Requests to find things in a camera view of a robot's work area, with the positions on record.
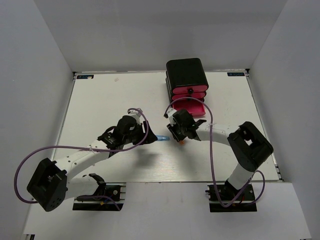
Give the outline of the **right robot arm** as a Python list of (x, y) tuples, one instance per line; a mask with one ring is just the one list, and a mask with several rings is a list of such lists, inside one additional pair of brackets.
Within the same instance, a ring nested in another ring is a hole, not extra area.
[(186, 110), (169, 108), (164, 114), (173, 138), (181, 142), (188, 138), (196, 141), (210, 141), (231, 147), (237, 165), (225, 181), (226, 195), (236, 200), (244, 193), (244, 185), (254, 172), (272, 155), (273, 146), (250, 121), (240, 126), (213, 124), (204, 119), (194, 120)]

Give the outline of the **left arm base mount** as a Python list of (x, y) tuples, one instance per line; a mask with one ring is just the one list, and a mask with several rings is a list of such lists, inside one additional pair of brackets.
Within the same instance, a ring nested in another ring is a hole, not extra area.
[(96, 191), (93, 197), (77, 197), (72, 206), (73, 211), (87, 212), (118, 212), (125, 203), (126, 184), (107, 183), (104, 188)]

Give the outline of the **pink bottom drawer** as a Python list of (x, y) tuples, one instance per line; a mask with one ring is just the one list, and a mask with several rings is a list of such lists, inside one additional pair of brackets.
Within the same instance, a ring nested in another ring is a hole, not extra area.
[(176, 101), (172, 107), (177, 111), (186, 109), (193, 117), (203, 117), (206, 114), (204, 105), (194, 99)]

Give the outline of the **blue correction tape case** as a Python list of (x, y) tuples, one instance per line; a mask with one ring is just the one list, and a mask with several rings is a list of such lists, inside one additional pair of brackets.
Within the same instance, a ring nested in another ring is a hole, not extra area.
[(169, 136), (166, 136), (166, 135), (156, 135), (157, 137), (157, 141), (169, 141), (170, 140), (170, 137)]

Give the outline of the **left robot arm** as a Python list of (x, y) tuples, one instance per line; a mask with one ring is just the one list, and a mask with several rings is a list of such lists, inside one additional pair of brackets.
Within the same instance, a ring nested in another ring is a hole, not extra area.
[(107, 184), (96, 173), (78, 176), (98, 162), (107, 160), (123, 150), (124, 146), (152, 144), (157, 141), (147, 121), (137, 116), (125, 115), (117, 123), (97, 137), (85, 149), (76, 151), (60, 160), (43, 159), (27, 185), (27, 191), (46, 211), (56, 209), (70, 198), (82, 201), (110, 200)]

